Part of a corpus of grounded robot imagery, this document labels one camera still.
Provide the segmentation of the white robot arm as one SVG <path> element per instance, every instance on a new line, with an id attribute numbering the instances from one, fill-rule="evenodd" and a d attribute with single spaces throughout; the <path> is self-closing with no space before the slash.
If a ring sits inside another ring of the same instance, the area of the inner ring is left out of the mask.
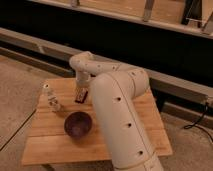
<path id="1" fill-rule="evenodd" d="M 164 171 L 133 99 L 150 87 L 146 71 L 122 62 L 97 61 L 86 51 L 69 60 L 76 83 L 90 91 L 114 171 Z"/>

